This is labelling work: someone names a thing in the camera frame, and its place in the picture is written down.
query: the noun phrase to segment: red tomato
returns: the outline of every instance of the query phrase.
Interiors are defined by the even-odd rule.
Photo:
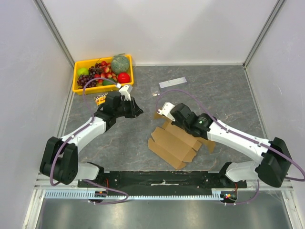
[[[127,73],[120,73],[118,76],[119,83],[130,83],[130,76]]]

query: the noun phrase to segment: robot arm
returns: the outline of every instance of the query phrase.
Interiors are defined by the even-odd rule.
[[[143,113],[135,99],[130,96],[131,90],[131,85],[125,85],[119,91],[109,92],[105,103],[94,113],[94,119],[90,118],[77,130],[61,138],[51,137],[45,147],[40,172],[50,176],[57,151],[68,138],[71,138],[61,152],[62,157],[57,159],[53,178],[66,185],[74,179],[94,180],[100,168],[92,163],[79,163],[78,153],[95,137],[108,131],[116,123],[117,118],[135,118]],[[87,128],[74,136],[74,133],[88,124]]]
[[[194,137],[202,137],[206,140],[224,144],[252,159],[252,161],[243,163],[226,163],[220,171],[224,175],[223,182],[226,182],[226,179],[233,182],[247,179],[261,179],[273,187],[280,187],[282,185],[291,163],[271,150],[260,146],[261,143],[264,143],[291,158],[287,146],[282,139],[276,137],[273,141],[270,141],[255,137],[229,127],[217,120],[218,123],[227,128],[227,130],[224,130],[209,115],[201,114],[197,116],[184,104],[175,106],[171,103],[165,103],[158,113],[171,119],[173,125],[180,127]],[[233,135],[228,132],[229,129],[250,139],[255,139],[259,144]]]

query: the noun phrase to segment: yellow tray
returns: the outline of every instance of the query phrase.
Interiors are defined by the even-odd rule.
[[[124,55],[127,57],[130,63],[130,67],[127,71],[127,73],[130,76],[130,83],[122,83],[122,85],[126,84],[131,84],[133,85],[134,80],[133,80],[133,72],[132,72],[132,57],[130,55]],[[77,80],[78,80],[78,75],[77,75],[77,70],[80,68],[87,68],[89,69],[91,66],[95,66],[96,63],[101,63],[102,61],[106,61],[107,63],[112,61],[112,57],[109,58],[101,58],[101,59],[95,59],[95,60],[87,60],[87,61],[77,61],[74,66],[74,77],[73,77],[73,85],[72,85],[72,90],[81,95],[83,89],[78,89],[80,86],[77,85]],[[107,85],[107,86],[98,86],[98,87],[90,87],[85,89],[85,94],[92,94],[92,93],[98,93],[98,92],[108,92],[108,91],[115,91],[118,90],[115,85]]]

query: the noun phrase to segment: gray marble surface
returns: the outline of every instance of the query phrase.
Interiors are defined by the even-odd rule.
[[[226,124],[263,137],[251,93],[242,66],[149,66],[134,67],[135,85],[132,96],[144,114],[135,119],[119,118],[106,133],[91,141],[79,154],[79,161],[94,162],[105,170],[174,170],[169,164],[148,149],[151,132],[163,123],[153,120],[157,96],[153,93],[158,83],[185,76],[191,92],[210,112]],[[94,96],[86,96],[92,109],[96,109]],[[170,92],[161,99],[173,104],[184,103],[195,113],[202,113],[196,102],[179,92]],[[70,133],[90,118],[82,96],[75,95],[66,133]],[[209,154],[202,146],[193,161],[183,170],[218,171],[225,162],[243,162],[249,158],[227,146],[216,144]]]

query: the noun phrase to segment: flattened cardboard box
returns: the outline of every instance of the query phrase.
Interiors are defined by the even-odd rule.
[[[158,113],[155,113],[154,118],[165,119],[165,122],[152,132],[152,138],[148,139],[148,148],[175,169],[181,169],[186,166],[186,162],[192,162],[202,144],[207,146],[210,153],[213,152],[215,142],[189,135]]]

